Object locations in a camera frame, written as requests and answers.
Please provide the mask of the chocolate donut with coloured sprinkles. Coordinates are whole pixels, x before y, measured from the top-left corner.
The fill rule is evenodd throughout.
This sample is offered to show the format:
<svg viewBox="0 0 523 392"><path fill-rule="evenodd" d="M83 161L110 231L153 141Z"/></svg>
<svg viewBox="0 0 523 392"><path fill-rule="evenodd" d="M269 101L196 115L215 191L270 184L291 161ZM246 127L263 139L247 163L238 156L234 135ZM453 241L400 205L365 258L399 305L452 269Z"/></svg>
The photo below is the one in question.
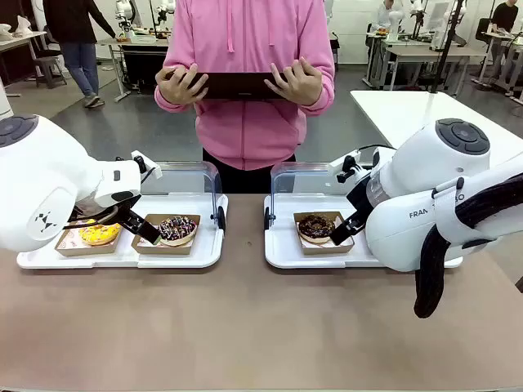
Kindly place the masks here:
<svg viewBox="0 0 523 392"><path fill-rule="evenodd" d="M177 247L188 243L194 237L197 225L188 216L173 216L163 220L158 229L162 243Z"/></svg>

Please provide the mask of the person's left hand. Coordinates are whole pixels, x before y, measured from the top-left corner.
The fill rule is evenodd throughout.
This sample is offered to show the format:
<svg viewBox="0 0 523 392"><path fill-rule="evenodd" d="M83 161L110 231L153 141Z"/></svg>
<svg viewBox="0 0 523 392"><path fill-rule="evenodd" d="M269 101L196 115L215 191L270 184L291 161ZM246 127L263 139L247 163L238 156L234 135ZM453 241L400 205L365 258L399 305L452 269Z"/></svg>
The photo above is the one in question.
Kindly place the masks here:
<svg viewBox="0 0 523 392"><path fill-rule="evenodd" d="M320 98L323 89L322 73L304 57L285 67L283 76L275 64L271 64L270 69L274 82L265 79L264 83L278 96L301 106L311 106Z"/></svg>

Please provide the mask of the cardboard box of yellow donut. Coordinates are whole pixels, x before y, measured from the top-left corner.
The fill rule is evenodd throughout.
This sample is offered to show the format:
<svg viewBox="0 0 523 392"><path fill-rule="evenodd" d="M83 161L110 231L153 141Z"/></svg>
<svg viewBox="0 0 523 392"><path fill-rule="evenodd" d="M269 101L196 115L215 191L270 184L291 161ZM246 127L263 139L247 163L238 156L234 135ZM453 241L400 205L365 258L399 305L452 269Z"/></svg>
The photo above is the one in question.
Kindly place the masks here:
<svg viewBox="0 0 523 392"><path fill-rule="evenodd" d="M93 256L114 253L122 232L121 229L118 237L111 243L101 246L89 246L80 238L79 229L67 229L60 237L55 250L62 256Z"/></svg>

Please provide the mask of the person's right hand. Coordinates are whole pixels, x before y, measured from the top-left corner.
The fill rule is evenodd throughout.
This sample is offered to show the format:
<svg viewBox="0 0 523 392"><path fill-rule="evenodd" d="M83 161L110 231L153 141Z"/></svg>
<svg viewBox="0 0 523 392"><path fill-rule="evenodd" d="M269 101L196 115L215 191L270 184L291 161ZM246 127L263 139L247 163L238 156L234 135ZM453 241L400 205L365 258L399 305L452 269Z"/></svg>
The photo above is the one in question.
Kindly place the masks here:
<svg viewBox="0 0 523 392"><path fill-rule="evenodd" d="M155 76L157 87L163 98L174 105L189 105L201 101L207 94L205 84L208 75L203 73L195 79L198 65L188 69L184 65L162 68Z"/></svg>

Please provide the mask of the person in pink hoodie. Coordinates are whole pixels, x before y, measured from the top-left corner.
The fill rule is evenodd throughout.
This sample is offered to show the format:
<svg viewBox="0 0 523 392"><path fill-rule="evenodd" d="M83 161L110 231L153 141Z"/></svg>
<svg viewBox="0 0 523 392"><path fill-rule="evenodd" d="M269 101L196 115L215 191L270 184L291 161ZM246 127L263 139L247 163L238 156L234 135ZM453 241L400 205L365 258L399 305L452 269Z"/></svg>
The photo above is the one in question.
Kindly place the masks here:
<svg viewBox="0 0 523 392"><path fill-rule="evenodd" d="M324 0L176 0L174 38L163 67L198 65L208 73L271 73L302 56L330 52ZM218 170L227 194L268 194L274 165L295 160L310 116L279 100L208 100L170 113L196 112L203 160Z"/></svg>

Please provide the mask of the grey desk with robot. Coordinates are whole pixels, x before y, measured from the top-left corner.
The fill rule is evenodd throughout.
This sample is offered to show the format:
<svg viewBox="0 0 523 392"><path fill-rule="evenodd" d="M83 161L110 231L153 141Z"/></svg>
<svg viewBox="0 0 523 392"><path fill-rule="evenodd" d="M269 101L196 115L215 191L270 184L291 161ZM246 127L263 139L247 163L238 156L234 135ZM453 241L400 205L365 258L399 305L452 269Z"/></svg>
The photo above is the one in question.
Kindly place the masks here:
<svg viewBox="0 0 523 392"><path fill-rule="evenodd" d="M110 53L118 84L115 103L132 93L149 94L154 90L154 76L162 68L168 51L167 40L155 38L149 42L132 42L108 38L98 44Z"/></svg>

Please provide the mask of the white-topped desk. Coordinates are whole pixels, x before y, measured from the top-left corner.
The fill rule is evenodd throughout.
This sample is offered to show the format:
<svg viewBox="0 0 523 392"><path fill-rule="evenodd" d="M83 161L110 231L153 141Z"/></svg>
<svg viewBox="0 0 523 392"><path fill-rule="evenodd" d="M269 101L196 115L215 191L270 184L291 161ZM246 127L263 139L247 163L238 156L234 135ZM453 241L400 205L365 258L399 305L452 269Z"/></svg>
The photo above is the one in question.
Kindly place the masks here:
<svg viewBox="0 0 523 392"><path fill-rule="evenodd" d="M46 33L44 31L33 31L29 34L22 35L20 37L14 37L10 40L0 41L0 53L3 53L4 51L8 51L16 47L29 45L31 56L34 58L34 49L32 47L31 39L44 36L45 34Z"/></svg>

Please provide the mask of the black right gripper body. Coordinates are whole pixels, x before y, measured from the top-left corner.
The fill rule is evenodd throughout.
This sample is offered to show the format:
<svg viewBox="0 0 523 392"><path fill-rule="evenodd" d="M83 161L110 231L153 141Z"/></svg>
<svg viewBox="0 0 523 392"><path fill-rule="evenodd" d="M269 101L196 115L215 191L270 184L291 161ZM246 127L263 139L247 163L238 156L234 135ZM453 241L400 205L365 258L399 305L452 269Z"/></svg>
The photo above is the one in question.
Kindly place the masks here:
<svg viewBox="0 0 523 392"><path fill-rule="evenodd" d="M358 217L368 217L373 206L367 196L367 184L370 180L370 174L362 177L355 183L353 189L347 194L346 198L353 206Z"/></svg>

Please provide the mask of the white display tray base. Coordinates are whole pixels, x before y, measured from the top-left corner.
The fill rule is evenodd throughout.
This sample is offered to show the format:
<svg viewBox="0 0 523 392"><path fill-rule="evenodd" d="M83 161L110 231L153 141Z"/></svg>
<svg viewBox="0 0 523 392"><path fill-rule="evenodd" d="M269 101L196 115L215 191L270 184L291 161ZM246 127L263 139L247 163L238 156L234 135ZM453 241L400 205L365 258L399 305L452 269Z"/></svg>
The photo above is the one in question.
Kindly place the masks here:
<svg viewBox="0 0 523 392"><path fill-rule="evenodd" d="M153 225L181 215L144 214L139 215ZM27 270L49 269L90 269L90 268L139 268L139 269L202 269L217 262L221 256L224 230L218 229L209 219L200 217L198 231L189 255L140 255L132 248L135 234L125 229L119 236L115 252L104 255L65 257L55 250L60 237L48 245L32 252L23 252L16 258L17 264Z"/></svg>
<svg viewBox="0 0 523 392"><path fill-rule="evenodd" d="M394 261L389 252L378 245L367 244L364 231L352 236L354 247L348 253L307 256L302 252L294 219L284 220L265 230L265 256L269 264L284 270L389 268L411 272L419 267L419 260Z"/></svg>

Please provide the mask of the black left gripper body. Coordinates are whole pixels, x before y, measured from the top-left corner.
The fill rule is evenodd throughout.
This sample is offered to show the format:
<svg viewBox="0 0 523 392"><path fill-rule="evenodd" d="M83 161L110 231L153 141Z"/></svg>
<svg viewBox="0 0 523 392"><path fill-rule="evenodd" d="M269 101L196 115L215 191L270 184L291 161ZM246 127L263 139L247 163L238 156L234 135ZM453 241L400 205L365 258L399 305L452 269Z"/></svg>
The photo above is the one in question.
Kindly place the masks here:
<svg viewBox="0 0 523 392"><path fill-rule="evenodd" d="M132 207L141 196L130 191L116 193L116 198L109 196L109 206L95 200L94 194L76 202L73 209L73 222L94 220L99 225L121 224L132 219L136 214Z"/></svg>

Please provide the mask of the chocolate glazed donut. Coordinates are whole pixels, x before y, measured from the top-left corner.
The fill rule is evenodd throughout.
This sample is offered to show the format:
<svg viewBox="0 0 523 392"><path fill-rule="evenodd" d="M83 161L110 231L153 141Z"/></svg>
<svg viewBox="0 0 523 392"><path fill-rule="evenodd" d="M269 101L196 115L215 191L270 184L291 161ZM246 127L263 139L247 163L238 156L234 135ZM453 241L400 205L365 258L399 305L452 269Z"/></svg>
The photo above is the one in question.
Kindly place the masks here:
<svg viewBox="0 0 523 392"><path fill-rule="evenodd" d="M310 214L298 222L298 233L309 243L322 244L330 240L335 229L333 220L327 216Z"/></svg>

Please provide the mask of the grey workbench desk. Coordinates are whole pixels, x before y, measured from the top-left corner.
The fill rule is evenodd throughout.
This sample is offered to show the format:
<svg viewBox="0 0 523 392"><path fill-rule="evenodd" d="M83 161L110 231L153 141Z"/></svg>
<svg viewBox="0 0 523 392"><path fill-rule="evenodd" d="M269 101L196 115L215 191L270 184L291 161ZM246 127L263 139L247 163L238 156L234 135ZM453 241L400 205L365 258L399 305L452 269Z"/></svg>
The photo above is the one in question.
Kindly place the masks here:
<svg viewBox="0 0 523 392"><path fill-rule="evenodd" d="M484 53L470 47L455 47L451 46L449 52L445 54L431 50L427 46L388 46L386 47L385 70L380 77L378 90L387 89L393 91L396 87L397 69L400 64L415 64L417 65L414 77L419 75L421 65L425 63L433 63L438 65L436 76L433 77L433 82L436 84L431 90L436 90L440 82L441 75L444 72L445 66L450 64L448 75L451 75L458 64L463 66L459 74L458 82L454 88L452 97L456 97L462 90L465 77L467 76L467 68L471 60L484 58Z"/></svg>

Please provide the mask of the dark brown serving tray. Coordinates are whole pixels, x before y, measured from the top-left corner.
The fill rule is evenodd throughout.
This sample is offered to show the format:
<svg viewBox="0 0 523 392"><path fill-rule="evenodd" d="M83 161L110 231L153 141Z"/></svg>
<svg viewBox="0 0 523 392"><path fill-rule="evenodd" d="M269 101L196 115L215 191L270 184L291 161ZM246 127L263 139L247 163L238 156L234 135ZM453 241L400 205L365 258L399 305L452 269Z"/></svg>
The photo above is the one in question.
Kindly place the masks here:
<svg viewBox="0 0 523 392"><path fill-rule="evenodd" d="M282 96L272 91L265 80L276 86L272 73L208 73L203 85L208 100L279 100Z"/></svg>

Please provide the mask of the black chair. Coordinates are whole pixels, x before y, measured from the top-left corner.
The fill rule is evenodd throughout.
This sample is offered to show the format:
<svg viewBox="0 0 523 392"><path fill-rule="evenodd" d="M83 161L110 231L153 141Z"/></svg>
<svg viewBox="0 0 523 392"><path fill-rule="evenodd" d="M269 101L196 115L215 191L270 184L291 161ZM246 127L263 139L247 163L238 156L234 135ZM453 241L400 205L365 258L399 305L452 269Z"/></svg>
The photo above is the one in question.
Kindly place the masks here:
<svg viewBox="0 0 523 392"><path fill-rule="evenodd" d="M62 55L59 49L51 49L50 44L55 41L51 37L47 26L44 27L41 36L31 39L34 51L35 82L36 87L45 84L48 89L56 87L58 82L67 84L62 68L60 67L59 57Z"/></svg>

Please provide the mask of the cardboard box of chocolate donut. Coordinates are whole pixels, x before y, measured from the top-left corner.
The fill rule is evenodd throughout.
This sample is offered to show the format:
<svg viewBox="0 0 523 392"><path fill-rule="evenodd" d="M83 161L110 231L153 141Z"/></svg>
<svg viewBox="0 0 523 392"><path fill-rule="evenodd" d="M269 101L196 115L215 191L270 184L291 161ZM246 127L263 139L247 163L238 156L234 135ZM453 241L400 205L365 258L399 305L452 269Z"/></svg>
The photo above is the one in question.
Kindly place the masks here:
<svg viewBox="0 0 523 392"><path fill-rule="evenodd" d="M303 219L305 216L310 214L324 215L327 216L330 220L334 221L335 228L343 222L341 212L336 211L326 211L326 212L294 212L293 219L296 226L297 236L301 244L302 252L307 256L320 255L320 254L341 254L348 253L355 245L355 241L352 237L349 237L346 241L336 246L330 239L326 243L316 244L309 243L298 233L298 222Z"/></svg>

